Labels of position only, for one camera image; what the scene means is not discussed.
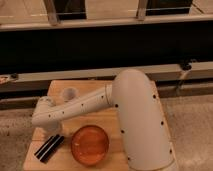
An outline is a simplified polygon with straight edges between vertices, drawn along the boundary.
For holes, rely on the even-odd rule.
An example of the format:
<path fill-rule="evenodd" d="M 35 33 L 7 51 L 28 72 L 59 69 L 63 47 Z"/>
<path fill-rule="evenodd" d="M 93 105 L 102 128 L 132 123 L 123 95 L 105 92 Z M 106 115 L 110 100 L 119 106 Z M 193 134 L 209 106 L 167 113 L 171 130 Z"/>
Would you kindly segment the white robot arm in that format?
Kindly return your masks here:
<path fill-rule="evenodd" d="M 136 69 L 120 72 L 112 83 L 55 106 L 39 99 L 32 124 L 47 128 L 82 114 L 114 107 L 131 171 L 178 171 L 168 127 L 150 79 Z"/>

